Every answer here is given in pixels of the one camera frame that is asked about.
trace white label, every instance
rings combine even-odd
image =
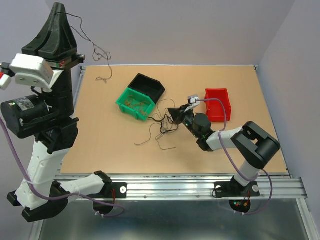
[[[21,97],[13,100],[22,111],[33,109],[35,105],[26,97]]]

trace wooden table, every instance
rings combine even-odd
[[[76,105],[79,135],[65,157],[63,174],[88,174],[101,170],[107,174],[207,174],[234,173],[223,150],[203,152],[197,139],[181,125],[179,130],[159,140],[159,126],[151,128],[149,142],[136,146],[150,137],[152,120],[139,121],[124,114],[116,100],[134,77],[141,73],[159,80],[166,91],[163,99],[173,99],[175,106],[187,103],[187,97],[198,94],[204,98],[205,89],[226,88],[232,107],[227,130],[253,121],[276,137],[274,126],[253,66],[113,66],[113,77],[104,83],[97,77],[107,78],[107,66],[86,68]],[[170,100],[162,101],[159,110],[173,107]],[[202,103],[195,112],[205,113]],[[220,130],[222,123],[212,123]],[[244,161],[237,149],[229,150],[240,167]],[[286,165],[279,151],[265,168],[270,173],[286,173]]]

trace screw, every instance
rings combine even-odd
[[[120,187],[120,193],[125,194],[127,192],[127,188],[125,186]]]
[[[259,192],[259,187],[258,187],[257,185],[253,185],[253,186],[252,186],[252,190],[253,190],[255,193],[257,193],[257,192]]]

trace tan work surface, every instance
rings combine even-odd
[[[274,126],[253,66],[113,66],[113,77],[104,83],[97,77],[108,77],[107,66],[86,68],[84,80],[76,105],[75,115],[79,134],[73,148],[63,161],[61,173],[107,174],[207,174],[234,173],[224,151],[202,151],[197,139],[183,125],[177,132],[163,136],[159,143],[155,137],[160,126],[151,128],[152,120],[140,121],[122,113],[116,100],[138,73],[160,81],[166,91],[161,97],[173,99],[175,106],[187,104],[188,96],[198,94],[205,97],[206,89],[226,88],[232,108],[227,130],[243,126],[253,121],[272,136],[276,136]],[[172,101],[158,105],[161,114],[165,108],[172,108]],[[195,113],[205,113],[206,105],[201,103]],[[212,129],[222,129],[223,123],[212,123]],[[241,166],[243,156],[237,149],[228,150]],[[278,152],[265,168],[270,173],[286,173],[286,165]]]

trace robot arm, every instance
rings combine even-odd
[[[2,90],[15,77],[17,84],[30,86],[35,93],[1,104],[11,132],[20,139],[35,136],[28,178],[7,196],[13,206],[24,207],[22,216],[27,222],[55,217],[80,194],[111,198],[111,189],[114,189],[111,179],[101,171],[75,181],[54,181],[78,135],[79,119],[71,117],[75,111],[71,68],[85,60],[84,55],[77,54],[77,43],[65,12],[63,4],[55,3],[46,24],[37,37],[22,48],[22,54],[17,54],[11,63],[1,64]],[[125,197],[125,192],[117,194],[117,198]]]
[[[224,187],[217,192],[218,197],[243,197],[248,189],[257,184],[253,182],[260,170],[268,164],[280,150],[279,142],[252,121],[244,126],[228,131],[214,131],[211,122],[203,113],[194,114],[193,109],[199,105],[199,98],[193,95],[188,104],[180,108],[169,108],[175,124],[183,124],[197,138],[198,146],[207,152],[219,149],[237,148],[245,161],[231,182],[220,185]]]

